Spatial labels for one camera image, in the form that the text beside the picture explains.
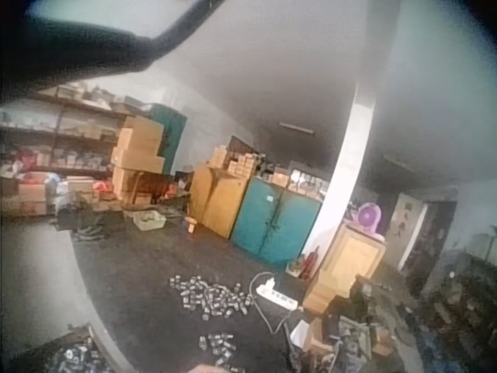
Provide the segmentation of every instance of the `doorframe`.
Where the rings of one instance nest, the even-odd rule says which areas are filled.
[[[421,232],[422,223],[425,221],[425,216],[426,216],[427,211],[428,211],[428,204],[423,203],[421,213],[418,216],[418,221],[416,222],[416,225],[414,226],[414,230],[412,231],[411,238],[409,239],[407,247],[405,248],[405,251],[404,251],[404,254],[402,255],[401,261],[398,263],[397,270],[399,272],[401,272],[402,269],[404,268],[405,262],[409,258],[409,254],[411,254],[411,251],[414,248],[416,241],[418,240],[418,235],[419,235],[419,232]]]

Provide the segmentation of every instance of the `plastic bin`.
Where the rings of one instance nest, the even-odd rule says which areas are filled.
[[[165,216],[157,211],[139,211],[133,214],[133,223],[141,231],[151,231],[162,228],[165,224]]]

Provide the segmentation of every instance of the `cable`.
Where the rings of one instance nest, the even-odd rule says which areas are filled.
[[[259,304],[255,300],[254,292],[252,290],[252,286],[253,286],[255,280],[257,280],[259,277],[261,277],[263,275],[270,275],[270,276],[274,277],[274,273],[272,273],[272,272],[261,272],[260,274],[256,274],[254,276],[254,278],[252,279],[252,281],[250,281],[250,285],[248,286],[248,292],[252,296],[252,300],[254,301],[254,306],[257,308],[257,311],[259,311],[259,314],[261,315],[262,319],[266,323],[266,325],[269,329],[269,332],[271,333],[271,335],[275,335],[276,333],[278,333],[280,331],[281,326],[285,323],[285,321],[288,320],[288,318],[290,317],[290,315],[292,314],[293,311],[288,312],[288,315],[283,317],[281,319],[280,323],[278,324],[278,327],[275,330],[273,330],[273,328],[271,327],[271,324],[269,323],[269,320],[266,318],[266,316],[264,315],[264,312],[262,312],[262,309],[260,308]]]

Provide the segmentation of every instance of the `green metal cabinet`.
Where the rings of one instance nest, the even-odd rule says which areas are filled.
[[[231,241],[282,267],[300,255],[320,208],[317,200],[252,178]]]
[[[162,146],[161,156],[165,158],[165,161],[162,173],[168,175],[185,128],[186,117],[170,107],[155,103],[150,110],[150,118],[164,126],[165,143]]]

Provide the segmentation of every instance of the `power strip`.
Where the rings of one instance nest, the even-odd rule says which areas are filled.
[[[295,299],[288,298],[285,294],[275,291],[273,289],[274,284],[274,278],[271,278],[265,284],[259,285],[256,289],[257,294],[289,311],[295,311],[298,307],[298,302]]]

